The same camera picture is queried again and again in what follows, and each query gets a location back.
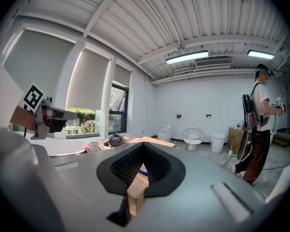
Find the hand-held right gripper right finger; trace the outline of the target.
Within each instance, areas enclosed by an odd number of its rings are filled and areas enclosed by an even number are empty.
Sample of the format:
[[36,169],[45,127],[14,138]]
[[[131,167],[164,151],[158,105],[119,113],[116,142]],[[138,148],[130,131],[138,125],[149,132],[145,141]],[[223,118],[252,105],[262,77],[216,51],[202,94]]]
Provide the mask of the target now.
[[204,156],[154,143],[132,144],[149,178],[135,232],[246,232],[264,207],[247,182]]

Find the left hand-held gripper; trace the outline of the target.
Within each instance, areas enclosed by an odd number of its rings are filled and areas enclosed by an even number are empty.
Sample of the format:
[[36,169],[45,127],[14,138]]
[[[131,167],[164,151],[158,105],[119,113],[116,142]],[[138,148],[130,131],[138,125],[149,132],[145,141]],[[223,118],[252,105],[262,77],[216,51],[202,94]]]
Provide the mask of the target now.
[[17,107],[17,125],[32,130],[31,139],[45,139],[48,133],[61,132],[68,120],[77,119],[71,111],[51,107],[52,97],[46,95],[36,84],[25,92],[23,107]]

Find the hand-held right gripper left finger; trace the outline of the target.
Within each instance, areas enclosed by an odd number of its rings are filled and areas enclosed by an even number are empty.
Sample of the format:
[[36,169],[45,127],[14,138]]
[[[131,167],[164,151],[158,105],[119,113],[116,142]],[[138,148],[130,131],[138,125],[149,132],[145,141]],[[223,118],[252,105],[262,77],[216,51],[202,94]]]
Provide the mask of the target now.
[[61,216],[66,232],[144,232],[139,221],[144,203],[145,176],[137,174],[124,194],[109,193],[103,182],[119,185],[97,174],[98,165],[123,148],[97,153],[49,157],[41,145],[34,146],[45,187]]

